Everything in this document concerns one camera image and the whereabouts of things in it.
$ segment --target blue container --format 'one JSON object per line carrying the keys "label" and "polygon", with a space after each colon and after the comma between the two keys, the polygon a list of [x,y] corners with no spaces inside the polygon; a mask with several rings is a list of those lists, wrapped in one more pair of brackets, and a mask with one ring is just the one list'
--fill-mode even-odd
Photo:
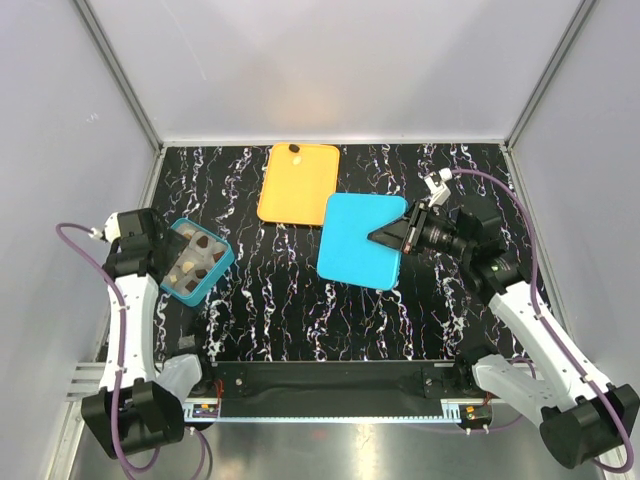
{"label": "blue container", "polygon": [[191,226],[193,226],[196,230],[199,230],[209,235],[210,237],[213,237],[216,241],[223,243],[227,247],[222,257],[220,257],[220,259],[216,262],[216,264],[209,271],[209,273],[207,273],[207,275],[200,281],[198,286],[189,295],[181,295],[180,293],[176,292],[173,288],[169,287],[168,285],[165,285],[164,282],[161,284],[161,287],[165,292],[173,295],[185,305],[188,305],[189,307],[195,307],[202,300],[204,300],[204,297],[207,296],[207,293],[209,293],[209,290],[211,290],[213,286],[216,284],[216,282],[220,280],[220,277],[224,275],[224,272],[227,271],[227,269],[233,263],[235,256],[233,254],[233,251],[231,250],[231,245],[229,245],[229,243],[226,240],[223,240],[218,235],[211,233],[206,228],[201,227],[197,223],[194,223],[191,220],[189,220],[188,218],[180,218],[176,220],[176,222],[171,226],[171,228],[176,230],[178,229],[178,227],[180,227],[180,225],[183,225],[185,223],[188,223]]}

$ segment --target blue tray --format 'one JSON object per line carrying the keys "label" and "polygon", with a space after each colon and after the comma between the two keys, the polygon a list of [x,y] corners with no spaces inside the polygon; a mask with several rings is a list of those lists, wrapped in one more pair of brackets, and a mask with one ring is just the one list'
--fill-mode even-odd
{"label": "blue tray", "polygon": [[398,282],[401,254],[368,240],[367,235],[406,210],[406,200],[398,196],[331,195],[320,239],[318,275],[359,287],[391,290]]}
{"label": "blue tray", "polygon": [[173,295],[185,305],[188,305],[189,307],[195,307],[202,300],[204,300],[204,297],[207,296],[207,293],[209,293],[209,290],[213,288],[216,282],[220,280],[220,277],[224,275],[224,272],[226,272],[227,269],[231,266],[231,264],[235,259],[235,255],[231,250],[231,245],[229,245],[229,242],[220,238],[218,235],[211,233],[209,230],[201,227],[197,223],[192,222],[188,218],[179,218],[171,226],[171,228],[176,230],[180,225],[184,223],[189,223],[193,225],[194,228],[206,233],[207,235],[210,235],[211,237],[215,238],[216,241],[222,242],[227,246],[227,250],[224,252],[224,255],[220,257],[220,260],[217,261],[217,263],[213,266],[213,268],[209,271],[209,273],[207,273],[207,275],[200,281],[198,286],[189,295],[180,295],[173,288],[168,287],[164,283],[161,284],[161,287],[165,292]]}

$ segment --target blue cutting board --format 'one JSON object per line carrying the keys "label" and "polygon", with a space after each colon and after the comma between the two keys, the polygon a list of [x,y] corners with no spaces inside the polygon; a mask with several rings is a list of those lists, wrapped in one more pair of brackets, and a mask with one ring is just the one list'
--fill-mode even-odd
{"label": "blue cutting board", "polygon": [[401,253],[367,239],[407,210],[398,196],[335,193],[329,198],[318,254],[318,275],[359,287],[391,290]]}

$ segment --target marble pattern surface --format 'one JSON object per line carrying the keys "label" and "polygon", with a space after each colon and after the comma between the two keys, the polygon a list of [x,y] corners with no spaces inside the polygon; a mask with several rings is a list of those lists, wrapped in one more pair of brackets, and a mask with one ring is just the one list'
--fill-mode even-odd
{"label": "marble pattern surface", "polygon": [[[511,186],[495,144],[344,145],[339,192],[424,198],[425,178],[444,167],[478,169]],[[199,308],[167,294],[155,315],[155,349],[171,352],[196,333],[214,361],[452,358],[488,341],[521,353],[510,331],[466,292],[446,255],[404,257],[395,289],[380,292],[318,277],[320,228],[266,224],[256,215],[269,147],[171,147],[153,206],[169,223],[188,217],[229,241],[236,261]],[[465,194],[495,200],[502,236],[524,262],[530,248],[512,201],[490,182],[453,182],[450,209]]]}

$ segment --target food piece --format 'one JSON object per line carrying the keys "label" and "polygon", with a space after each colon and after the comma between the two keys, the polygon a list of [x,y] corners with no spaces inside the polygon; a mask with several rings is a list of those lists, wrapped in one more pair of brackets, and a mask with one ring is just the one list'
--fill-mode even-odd
{"label": "food piece", "polygon": [[198,245],[200,248],[207,248],[209,246],[209,239],[207,238],[206,235],[202,235],[197,241],[196,241],[196,245]]}
{"label": "food piece", "polygon": [[194,266],[195,266],[195,264],[193,262],[190,262],[190,261],[187,260],[186,262],[184,262],[182,264],[182,271],[184,273],[189,273],[193,269]]}
{"label": "food piece", "polygon": [[197,286],[198,286],[198,282],[196,282],[195,280],[191,280],[189,283],[187,283],[185,288],[188,291],[193,292],[196,289]]}

